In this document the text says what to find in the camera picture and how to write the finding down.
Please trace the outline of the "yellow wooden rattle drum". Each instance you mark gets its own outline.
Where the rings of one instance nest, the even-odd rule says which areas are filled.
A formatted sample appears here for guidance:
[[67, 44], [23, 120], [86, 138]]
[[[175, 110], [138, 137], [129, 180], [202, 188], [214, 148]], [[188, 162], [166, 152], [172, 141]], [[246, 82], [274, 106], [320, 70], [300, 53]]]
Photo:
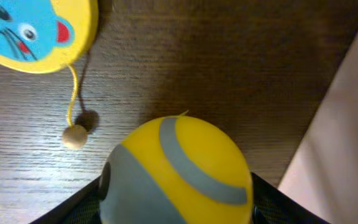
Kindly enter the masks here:
[[73, 79], [63, 145], [82, 148], [86, 129], [72, 112], [79, 92], [74, 62], [93, 44], [98, 28], [97, 0], [0, 0], [0, 65], [44, 74], [69, 68]]

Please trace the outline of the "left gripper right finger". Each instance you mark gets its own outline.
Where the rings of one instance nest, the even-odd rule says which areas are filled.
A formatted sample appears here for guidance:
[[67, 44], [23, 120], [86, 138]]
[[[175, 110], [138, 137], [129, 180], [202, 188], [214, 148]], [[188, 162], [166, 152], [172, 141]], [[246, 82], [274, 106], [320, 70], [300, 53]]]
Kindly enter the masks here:
[[255, 173], [251, 173], [254, 189], [254, 224], [329, 224], [287, 197]]

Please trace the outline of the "yellow grey one-eyed ball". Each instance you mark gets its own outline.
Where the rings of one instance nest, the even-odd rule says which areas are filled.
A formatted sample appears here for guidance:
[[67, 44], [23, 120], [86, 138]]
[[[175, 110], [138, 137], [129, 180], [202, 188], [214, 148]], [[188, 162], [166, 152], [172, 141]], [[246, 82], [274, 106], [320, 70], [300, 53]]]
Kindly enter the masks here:
[[216, 126], [186, 115], [153, 119], [110, 153], [99, 185], [102, 223], [249, 223], [245, 157]]

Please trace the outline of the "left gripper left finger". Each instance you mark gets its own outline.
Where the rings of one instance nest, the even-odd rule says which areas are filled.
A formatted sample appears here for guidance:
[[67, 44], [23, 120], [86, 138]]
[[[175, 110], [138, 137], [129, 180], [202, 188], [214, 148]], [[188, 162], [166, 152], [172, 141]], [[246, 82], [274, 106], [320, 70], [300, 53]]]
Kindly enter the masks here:
[[99, 177], [94, 179], [90, 184], [30, 224], [101, 224], [98, 198], [99, 180]]

